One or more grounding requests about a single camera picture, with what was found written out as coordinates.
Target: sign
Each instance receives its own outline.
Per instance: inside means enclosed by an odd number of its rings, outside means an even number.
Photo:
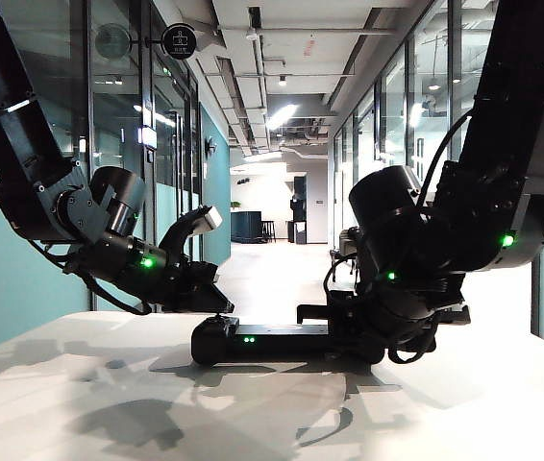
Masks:
[[[190,58],[197,47],[194,29],[188,24],[172,24],[163,31],[161,46],[165,53],[175,60]]]

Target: white table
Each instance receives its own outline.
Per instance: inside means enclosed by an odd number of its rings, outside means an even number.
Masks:
[[[441,328],[436,353],[373,375],[206,370],[189,354],[203,318],[82,313],[0,345],[0,460],[544,460],[538,338]]]

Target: ceiling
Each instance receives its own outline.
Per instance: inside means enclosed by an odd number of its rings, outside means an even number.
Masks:
[[[230,124],[232,146],[244,156],[286,149],[289,161],[304,161],[301,150],[310,161],[326,160],[330,100],[353,78],[352,54],[365,33],[393,34],[393,18],[416,1],[174,0],[198,33],[197,62]],[[246,37],[250,27],[255,40]],[[287,104],[296,113],[270,131],[266,122]]]

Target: robotic arm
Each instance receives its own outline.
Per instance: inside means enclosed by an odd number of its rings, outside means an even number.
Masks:
[[[439,324],[469,322],[464,275],[524,264],[544,245],[544,0],[500,1],[470,115],[461,157],[445,163],[433,203],[425,199],[436,161],[468,115],[445,136],[422,187],[406,166],[385,168],[354,187],[356,290],[330,290],[329,273],[327,304],[298,306],[299,324],[326,319],[325,332],[240,326],[218,315],[233,306],[213,285],[216,267],[182,254],[185,240],[214,229],[218,215],[207,206],[191,211],[158,247],[131,236],[141,179],[106,167],[88,185],[78,163],[62,157],[0,15],[3,213],[53,263],[125,310],[147,313],[149,303],[159,303],[167,311],[216,313],[193,332],[191,352],[200,363],[243,348],[335,350],[371,363],[387,350],[391,360],[408,363],[434,350]],[[35,240],[70,250],[49,255]],[[115,300],[96,278],[137,296],[144,310]],[[402,359],[398,351],[414,356]]]
[[[0,14],[0,207],[13,230],[135,314],[151,312],[150,303],[167,311],[231,312],[213,285],[216,266],[183,254],[188,237],[220,224],[216,209],[185,214],[156,247],[132,236],[143,192],[137,175],[116,167],[98,169],[87,184],[79,162],[62,156]],[[36,240],[69,244],[69,252],[50,255]],[[143,310],[121,303],[95,279],[138,297]]]

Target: stool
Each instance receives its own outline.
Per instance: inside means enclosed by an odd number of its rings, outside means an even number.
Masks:
[[[276,231],[274,221],[261,221],[261,235],[266,242],[276,242]]]

